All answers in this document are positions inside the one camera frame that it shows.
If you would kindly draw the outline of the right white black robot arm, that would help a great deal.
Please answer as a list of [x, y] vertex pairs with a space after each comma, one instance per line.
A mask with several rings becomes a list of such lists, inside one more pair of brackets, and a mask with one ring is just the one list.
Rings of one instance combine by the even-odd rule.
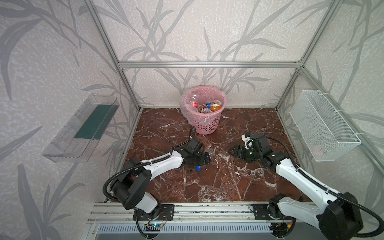
[[228, 152], [234, 158], [249, 164], [259, 162], [275, 171], [314, 203], [309, 205], [279, 194], [269, 203], [273, 218], [293, 217], [319, 229], [329, 240], [371, 238], [383, 233], [384, 221], [378, 214], [360, 205], [352, 194], [342, 194], [298, 167], [290, 151], [272, 150], [269, 140], [263, 134], [244, 134], [244, 144], [234, 145]]

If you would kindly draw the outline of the clear bottle blue cap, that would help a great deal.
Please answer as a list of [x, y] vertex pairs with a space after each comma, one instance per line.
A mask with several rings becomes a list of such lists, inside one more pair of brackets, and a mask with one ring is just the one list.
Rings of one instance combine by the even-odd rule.
[[195, 170], [200, 172], [203, 166], [209, 165], [213, 155], [214, 155], [214, 150], [212, 149], [207, 149], [204, 152], [200, 154], [200, 160], [197, 163], [197, 166], [195, 167]]

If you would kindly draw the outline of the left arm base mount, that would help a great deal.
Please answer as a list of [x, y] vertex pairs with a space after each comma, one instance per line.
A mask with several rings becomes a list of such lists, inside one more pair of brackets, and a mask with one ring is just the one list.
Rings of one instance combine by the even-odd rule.
[[146, 213], [143, 210], [135, 210], [133, 220], [136, 221], [172, 221], [175, 213], [175, 205], [161, 204], [157, 206], [151, 213]]

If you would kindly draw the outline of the clear bottle red label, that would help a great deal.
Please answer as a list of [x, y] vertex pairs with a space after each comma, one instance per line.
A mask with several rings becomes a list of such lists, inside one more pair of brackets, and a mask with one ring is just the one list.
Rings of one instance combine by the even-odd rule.
[[199, 103], [196, 101], [190, 101], [191, 109], [193, 112], [199, 112]]

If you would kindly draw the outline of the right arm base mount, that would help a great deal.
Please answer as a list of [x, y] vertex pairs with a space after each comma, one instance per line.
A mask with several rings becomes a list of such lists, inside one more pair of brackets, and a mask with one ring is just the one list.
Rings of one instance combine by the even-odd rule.
[[278, 202], [286, 197], [286, 195], [278, 194], [270, 199], [267, 203], [252, 204], [251, 212], [254, 214], [255, 220], [288, 220], [291, 217], [282, 214], [278, 207]]

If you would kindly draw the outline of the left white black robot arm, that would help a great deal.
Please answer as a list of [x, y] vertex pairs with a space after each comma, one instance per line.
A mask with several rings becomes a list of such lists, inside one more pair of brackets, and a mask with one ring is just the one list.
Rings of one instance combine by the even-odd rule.
[[196, 138], [171, 148], [169, 153], [149, 160], [130, 160], [123, 169], [110, 177], [103, 185], [106, 198], [119, 202], [126, 210], [143, 211], [152, 218], [161, 212], [162, 204], [147, 188], [160, 175], [181, 167], [201, 167], [211, 162], [211, 155], [202, 152], [204, 144]]

